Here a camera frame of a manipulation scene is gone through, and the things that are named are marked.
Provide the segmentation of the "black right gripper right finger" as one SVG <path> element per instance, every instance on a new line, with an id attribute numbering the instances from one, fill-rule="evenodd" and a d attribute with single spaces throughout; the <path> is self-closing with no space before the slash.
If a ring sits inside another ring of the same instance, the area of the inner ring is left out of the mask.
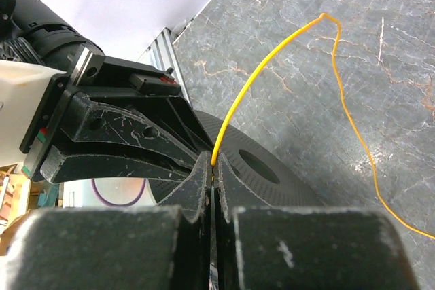
<path id="1" fill-rule="evenodd" d="M 353 207 L 271 206 L 233 171 L 215 168 L 220 289 L 417 289 L 393 223 Z"/>

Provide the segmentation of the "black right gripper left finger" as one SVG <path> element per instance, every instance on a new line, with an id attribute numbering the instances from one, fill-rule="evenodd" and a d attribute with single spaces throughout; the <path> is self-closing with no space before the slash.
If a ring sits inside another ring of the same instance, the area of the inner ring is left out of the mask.
<path id="1" fill-rule="evenodd" d="M 2 289 L 207 289 L 210 155 L 160 204 L 39 209 L 17 229 Z"/>

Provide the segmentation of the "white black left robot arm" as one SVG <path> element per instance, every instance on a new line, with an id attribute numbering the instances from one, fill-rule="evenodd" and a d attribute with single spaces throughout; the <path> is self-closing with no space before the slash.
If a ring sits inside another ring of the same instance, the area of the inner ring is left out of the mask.
<path id="1" fill-rule="evenodd" d="M 1 0 L 1 56 L 54 72 L 18 139 L 32 181 L 181 181 L 209 147 L 172 69 L 106 56 L 40 0 Z"/>

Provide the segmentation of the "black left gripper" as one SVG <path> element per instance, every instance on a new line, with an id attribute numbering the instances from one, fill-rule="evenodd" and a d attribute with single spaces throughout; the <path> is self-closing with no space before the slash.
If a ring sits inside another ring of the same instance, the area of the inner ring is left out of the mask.
<path id="1" fill-rule="evenodd" d="M 23 171 L 51 183 L 136 177 L 181 181 L 204 130 L 171 70 L 81 47 L 51 77 L 22 140 Z"/>

